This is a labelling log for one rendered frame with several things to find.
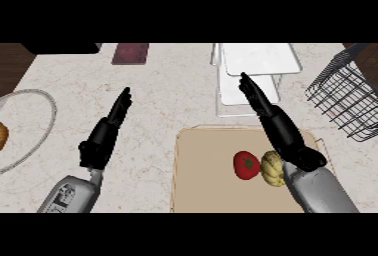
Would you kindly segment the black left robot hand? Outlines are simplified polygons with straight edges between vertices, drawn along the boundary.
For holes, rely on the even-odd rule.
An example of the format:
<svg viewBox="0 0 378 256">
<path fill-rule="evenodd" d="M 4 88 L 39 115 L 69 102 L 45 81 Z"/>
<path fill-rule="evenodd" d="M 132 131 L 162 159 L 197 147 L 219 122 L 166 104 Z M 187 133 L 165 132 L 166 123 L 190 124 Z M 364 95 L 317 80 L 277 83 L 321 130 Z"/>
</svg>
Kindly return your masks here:
<svg viewBox="0 0 378 256">
<path fill-rule="evenodd" d="M 80 167 L 104 169 L 131 103 L 129 88 L 125 88 L 113 102 L 107 116 L 98 120 L 86 140 L 78 145 Z"/>
</svg>

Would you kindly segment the brown bread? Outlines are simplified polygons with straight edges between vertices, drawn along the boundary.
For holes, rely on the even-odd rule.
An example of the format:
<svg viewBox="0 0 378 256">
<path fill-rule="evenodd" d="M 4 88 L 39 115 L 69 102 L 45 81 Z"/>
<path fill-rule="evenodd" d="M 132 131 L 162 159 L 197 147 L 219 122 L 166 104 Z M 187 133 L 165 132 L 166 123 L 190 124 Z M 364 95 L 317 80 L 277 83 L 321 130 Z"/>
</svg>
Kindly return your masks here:
<svg viewBox="0 0 378 256">
<path fill-rule="evenodd" d="M 7 142 L 7 138 L 8 138 L 8 129 L 4 126 L 4 124 L 0 122 L 0 151 L 4 148 L 4 144 Z"/>
</svg>

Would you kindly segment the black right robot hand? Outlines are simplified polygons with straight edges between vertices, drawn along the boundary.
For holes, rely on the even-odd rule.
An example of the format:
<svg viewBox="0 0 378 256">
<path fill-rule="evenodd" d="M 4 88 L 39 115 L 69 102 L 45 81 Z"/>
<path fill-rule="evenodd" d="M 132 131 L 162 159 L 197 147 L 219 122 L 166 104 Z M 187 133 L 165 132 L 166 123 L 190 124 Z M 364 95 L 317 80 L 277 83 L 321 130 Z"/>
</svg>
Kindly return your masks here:
<svg viewBox="0 0 378 256">
<path fill-rule="evenodd" d="M 326 165 L 323 154 L 305 146 L 299 130 L 281 108 L 274 105 L 244 73 L 240 73 L 238 90 L 256 113 L 259 123 L 280 158 L 302 171 L 314 171 Z"/>
</svg>

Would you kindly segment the dark red block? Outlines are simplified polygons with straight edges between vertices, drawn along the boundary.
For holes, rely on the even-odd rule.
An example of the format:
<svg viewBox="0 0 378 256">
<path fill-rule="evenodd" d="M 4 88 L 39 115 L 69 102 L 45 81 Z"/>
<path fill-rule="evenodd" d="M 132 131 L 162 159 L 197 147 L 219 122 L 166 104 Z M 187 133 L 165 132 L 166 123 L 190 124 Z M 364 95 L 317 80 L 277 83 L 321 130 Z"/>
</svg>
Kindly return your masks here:
<svg viewBox="0 0 378 256">
<path fill-rule="evenodd" d="M 119 43 L 116 45 L 111 64 L 113 65 L 143 65 L 147 58 L 147 43 Z"/>
</svg>

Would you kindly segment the red tomato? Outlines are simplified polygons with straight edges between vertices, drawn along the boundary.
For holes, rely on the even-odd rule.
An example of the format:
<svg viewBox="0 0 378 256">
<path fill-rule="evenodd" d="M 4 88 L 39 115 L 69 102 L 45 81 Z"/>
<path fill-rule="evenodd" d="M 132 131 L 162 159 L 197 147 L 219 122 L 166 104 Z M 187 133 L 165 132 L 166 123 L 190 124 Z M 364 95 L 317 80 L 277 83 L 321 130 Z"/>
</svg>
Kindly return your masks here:
<svg viewBox="0 0 378 256">
<path fill-rule="evenodd" d="M 233 156 L 233 170 L 238 179 L 249 180 L 259 173 L 259 161 L 247 151 L 238 151 Z"/>
</svg>

